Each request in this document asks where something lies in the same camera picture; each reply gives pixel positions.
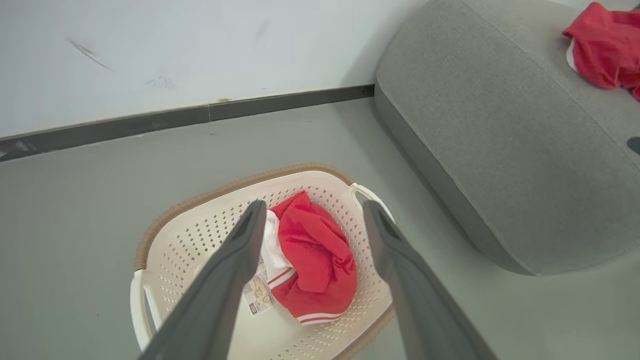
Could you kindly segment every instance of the basket handle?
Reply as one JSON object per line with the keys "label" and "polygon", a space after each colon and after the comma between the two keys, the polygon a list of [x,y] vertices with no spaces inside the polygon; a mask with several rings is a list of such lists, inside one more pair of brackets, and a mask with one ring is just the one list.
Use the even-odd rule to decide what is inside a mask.
{"label": "basket handle", "polygon": [[147,306],[145,304],[145,288],[142,285],[142,273],[144,269],[137,270],[133,273],[131,281],[131,318],[133,320],[133,331],[136,333],[136,339],[140,350],[144,351],[151,341],[152,332],[147,317]]}
{"label": "basket handle", "polygon": [[351,184],[351,186],[349,186],[349,189],[351,190],[351,198],[353,199],[353,202],[356,203],[356,206],[358,206],[358,209],[360,209],[360,212],[362,212],[362,204],[360,203],[360,201],[358,201],[358,198],[356,198],[356,193],[361,193],[367,199],[379,202],[382,208],[387,212],[387,215],[389,215],[391,220],[393,220],[394,223],[396,222],[394,216],[391,215],[391,211],[389,211],[387,205],[371,190],[358,183]]}

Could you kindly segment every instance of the white stripe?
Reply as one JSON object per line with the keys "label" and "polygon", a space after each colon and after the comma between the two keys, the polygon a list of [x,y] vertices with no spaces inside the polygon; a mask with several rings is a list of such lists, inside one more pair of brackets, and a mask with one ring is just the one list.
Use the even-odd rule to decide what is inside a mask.
{"label": "white stripe", "polygon": [[289,278],[292,277],[296,273],[296,269],[294,269],[294,268],[291,268],[291,269],[292,269],[291,271],[289,271],[288,273],[284,274],[283,276],[281,276],[276,281],[274,281],[271,284],[269,284],[269,289],[273,289],[276,286],[282,284],[283,282],[289,280]]}
{"label": "white stripe", "polygon": [[320,320],[311,320],[311,321],[307,321],[307,322],[303,322],[302,326],[306,326],[306,325],[313,325],[315,323],[323,323],[323,322],[334,322],[336,320],[340,320],[342,317],[339,317],[337,319],[320,319]]}
{"label": "white stripe", "polygon": [[315,313],[315,314],[302,315],[297,317],[296,319],[298,319],[298,321],[302,321],[302,320],[313,319],[313,318],[335,318],[338,316],[342,316],[343,314],[344,313],[339,313],[339,314]]}

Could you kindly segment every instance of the white wall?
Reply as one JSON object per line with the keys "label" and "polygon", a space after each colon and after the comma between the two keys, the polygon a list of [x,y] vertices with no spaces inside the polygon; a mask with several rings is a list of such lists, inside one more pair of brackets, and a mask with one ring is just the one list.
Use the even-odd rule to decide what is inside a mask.
{"label": "white wall", "polygon": [[2,1],[0,138],[222,98],[372,83],[402,21],[425,2]]}

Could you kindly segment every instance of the wicker rim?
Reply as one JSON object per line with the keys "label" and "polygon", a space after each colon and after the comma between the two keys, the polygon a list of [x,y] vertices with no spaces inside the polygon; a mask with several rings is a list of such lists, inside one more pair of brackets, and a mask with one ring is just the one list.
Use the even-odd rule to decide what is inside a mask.
{"label": "wicker rim", "polygon": [[[188,210],[191,210],[196,206],[202,205],[207,201],[216,199],[218,197],[221,197],[222,195],[226,195],[238,189],[261,183],[270,179],[275,179],[277,177],[313,170],[327,172],[331,175],[334,175],[335,177],[338,177],[340,180],[344,181],[344,183],[348,186],[351,186],[354,183],[354,180],[352,178],[336,169],[335,167],[323,163],[304,163],[291,167],[278,168],[253,176],[248,176],[243,179],[226,184],[225,186],[222,186],[221,188],[212,192],[207,192],[196,197],[192,197],[191,199],[183,201],[180,204],[177,204],[169,210],[165,211],[153,223],[151,223],[151,225],[145,231],[142,239],[140,240],[138,248],[136,249],[136,257],[133,264],[133,270],[138,271],[140,269],[147,268],[149,249],[151,249],[151,245],[153,244],[154,239],[156,238],[160,230],[176,216]],[[378,319],[373,324],[371,324],[370,327],[367,328],[367,330],[365,330],[341,353],[335,356],[334,360],[349,360],[354,357],[371,341],[373,341],[373,339],[378,336],[378,334],[382,331],[382,329],[385,328],[389,321],[391,321],[395,317],[396,309],[394,308],[393,304],[391,304],[389,305],[387,310],[385,310],[385,312],[382,313],[382,315],[380,315],[380,317],[378,317]]]}
{"label": "wicker rim", "polygon": [[192,197],[189,200],[183,201],[180,204],[177,204],[171,209],[165,211],[147,228],[145,234],[142,236],[142,239],[138,243],[138,248],[136,249],[136,257],[133,261],[133,271],[147,268],[149,249],[151,249],[151,245],[153,244],[154,239],[156,238],[160,230],[176,216],[188,210],[191,210],[196,206],[202,205],[207,201],[216,199],[218,197],[221,197],[222,195],[226,195],[238,189],[245,188],[247,186],[261,183],[270,179],[275,179],[277,177],[313,170],[323,171],[334,175],[335,177],[338,177],[340,180],[344,181],[344,183],[348,186],[351,186],[351,184],[354,183],[352,178],[336,169],[335,167],[322,163],[304,163],[291,167],[277,168],[275,170],[263,172],[261,174],[248,176],[243,179],[236,180],[233,183],[226,184],[225,186],[222,186],[221,188],[212,192],[207,192],[196,197]]}

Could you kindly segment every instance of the basket perforations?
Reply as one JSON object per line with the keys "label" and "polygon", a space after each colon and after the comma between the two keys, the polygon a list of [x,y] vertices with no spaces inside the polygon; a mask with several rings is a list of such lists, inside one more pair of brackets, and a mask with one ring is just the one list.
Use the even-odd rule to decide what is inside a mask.
{"label": "basket perforations", "polygon": [[[233,203],[225,201],[224,206],[198,212],[197,217],[189,217],[188,222],[180,221],[180,226],[172,227],[168,231],[170,236],[156,238],[155,241],[164,249],[163,256],[156,256],[148,269],[160,279],[160,291],[155,300],[161,319],[164,320],[174,309],[198,274],[199,268],[220,247],[253,200],[264,200],[268,208],[272,208],[302,190],[307,191],[311,201],[331,214],[347,236],[358,272],[358,288],[353,302],[341,319],[331,323],[300,326],[299,337],[291,338],[286,345],[282,343],[278,352],[265,353],[265,359],[326,359],[335,355],[336,348],[340,350],[349,345],[371,324],[371,318],[376,319],[386,309],[390,297],[387,295],[387,285],[374,271],[362,215],[354,208],[350,197],[342,196],[342,192],[334,193],[330,187],[325,188],[318,181],[304,186],[288,184],[248,192],[247,196],[234,198]],[[385,301],[376,306],[380,297]],[[241,306],[238,311],[246,309]]]}

